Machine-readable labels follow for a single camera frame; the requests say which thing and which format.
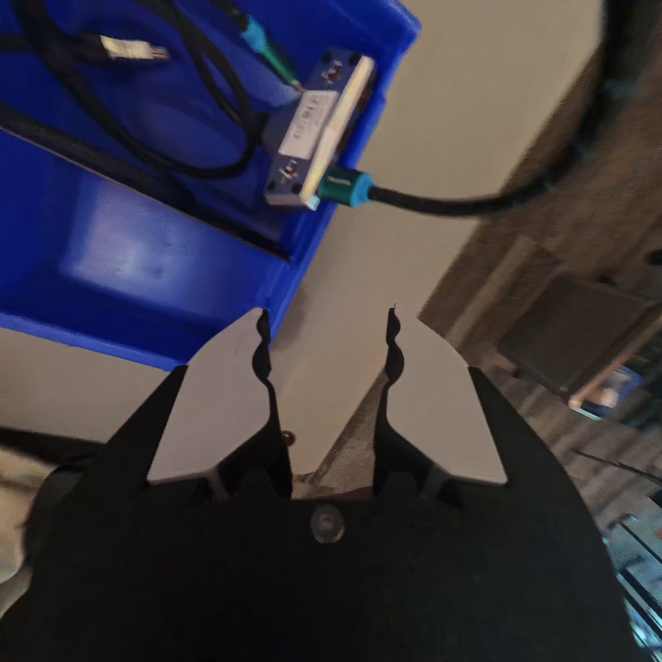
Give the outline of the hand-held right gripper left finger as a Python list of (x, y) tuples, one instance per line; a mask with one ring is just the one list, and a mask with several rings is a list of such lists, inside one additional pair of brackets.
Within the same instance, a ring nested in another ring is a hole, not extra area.
[(253, 309), (196, 352), (147, 474), (150, 484), (203, 478), (230, 495), (264, 473), (290, 499), (293, 474), (269, 380), (271, 330)]

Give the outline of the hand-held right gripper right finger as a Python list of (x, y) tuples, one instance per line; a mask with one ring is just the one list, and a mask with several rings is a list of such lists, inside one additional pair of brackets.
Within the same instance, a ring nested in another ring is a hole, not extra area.
[(402, 481), (423, 499), (440, 499), (453, 483), (507, 485), (467, 362), (398, 304), (389, 309), (385, 339), (373, 492)]

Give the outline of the blue storage bin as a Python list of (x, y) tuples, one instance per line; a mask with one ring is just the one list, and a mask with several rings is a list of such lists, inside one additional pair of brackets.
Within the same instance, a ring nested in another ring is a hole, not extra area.
[(372, 57), (365, 151), (421, 31), (399, 1), (2, 1), (1, 102), (283, 244), (286, 263), (1, 130), (1, 326), (169, 370), (276, 333), (336, 205), (270, 206), (263, 131), (329, 48)]

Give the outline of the dark switch box with label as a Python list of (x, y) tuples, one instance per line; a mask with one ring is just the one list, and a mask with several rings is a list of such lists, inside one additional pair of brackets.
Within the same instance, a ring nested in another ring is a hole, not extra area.
[(299, 100), (272, 114), (262, 135), (271, 156), (264, 187), (270, 206), (317, 208), (320, 183), (340, 161), (376, 76), (372, 57), (329, 48), (314, 65)]

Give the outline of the dark grey box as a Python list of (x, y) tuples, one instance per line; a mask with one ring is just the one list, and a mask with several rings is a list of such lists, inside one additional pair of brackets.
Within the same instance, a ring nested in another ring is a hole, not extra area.
[(571, 409), (661, 330), (661, 303), (615, 285), (555, 277), (498, 352)]

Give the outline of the black divider of blue bin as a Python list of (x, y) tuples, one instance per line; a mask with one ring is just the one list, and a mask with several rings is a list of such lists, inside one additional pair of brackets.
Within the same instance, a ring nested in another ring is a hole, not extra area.
[(291, 257), (279, 241), (203, 205), (178, 180), (161, 179), (130, 163), (38, 122), (1, 103), (1, 129), (95, 175), (182, 212), (219, 232), (286, 263)]

